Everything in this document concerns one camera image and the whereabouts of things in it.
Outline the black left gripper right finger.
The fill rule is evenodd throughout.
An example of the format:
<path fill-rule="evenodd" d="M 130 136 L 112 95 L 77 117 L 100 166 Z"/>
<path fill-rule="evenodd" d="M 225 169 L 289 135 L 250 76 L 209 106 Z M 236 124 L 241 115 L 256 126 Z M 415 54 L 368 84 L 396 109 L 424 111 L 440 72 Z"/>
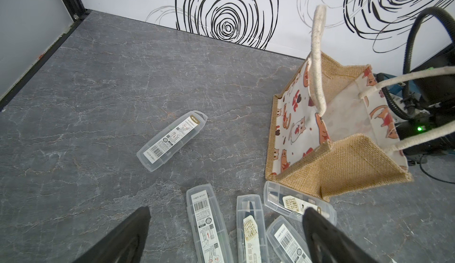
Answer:
<path fill-rule="evenodd" d="M 313 263 L 377 263 L 315 209 L 305 211 L 302 225 Z"/>

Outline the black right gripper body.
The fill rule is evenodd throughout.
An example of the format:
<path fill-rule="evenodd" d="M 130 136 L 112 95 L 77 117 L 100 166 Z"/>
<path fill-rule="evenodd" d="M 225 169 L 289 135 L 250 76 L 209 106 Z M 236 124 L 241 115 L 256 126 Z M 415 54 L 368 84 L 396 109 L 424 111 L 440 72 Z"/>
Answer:
<path fill-rule="evenodd" d="M 455 77 L 437 76 L 418 79 L 414 85 L 421 94 L 416 107 L 427 113 L 415 114 L 402 111 L 398 114 L 397 132 L 399 138 L 417 136 L 431 129 L 448 124 L 455 119 Z M 455 149 L 455 134 L 430 140 L 411 148 L 404 149 L 406 156 L 440 155 Z"/>

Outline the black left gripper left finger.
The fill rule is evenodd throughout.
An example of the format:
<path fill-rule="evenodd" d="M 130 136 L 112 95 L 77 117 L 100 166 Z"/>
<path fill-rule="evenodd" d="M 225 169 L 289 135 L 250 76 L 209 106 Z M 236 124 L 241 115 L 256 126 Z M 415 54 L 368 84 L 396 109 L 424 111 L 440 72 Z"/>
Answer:
<path fill-rule="evenodd" d="M 150 219 L 149 207 L 138 208 L 75 262 L 139 263 L 148 237 Z"/>

